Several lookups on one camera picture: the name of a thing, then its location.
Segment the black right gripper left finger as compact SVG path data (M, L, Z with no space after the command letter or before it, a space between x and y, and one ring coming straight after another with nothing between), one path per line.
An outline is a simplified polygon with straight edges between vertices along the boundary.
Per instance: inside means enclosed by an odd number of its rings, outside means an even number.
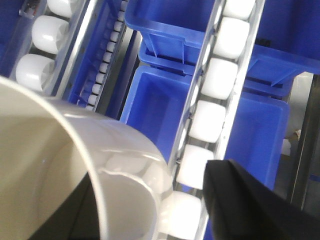
M96 199L88 174L54 214L31 236L31 239L100 239Z

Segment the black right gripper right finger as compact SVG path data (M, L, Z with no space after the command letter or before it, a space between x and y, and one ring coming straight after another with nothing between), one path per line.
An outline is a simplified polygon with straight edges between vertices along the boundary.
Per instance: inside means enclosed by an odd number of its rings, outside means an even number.
M216 240L318 240L319 219L260 183L234 160L209 160L203 196Z

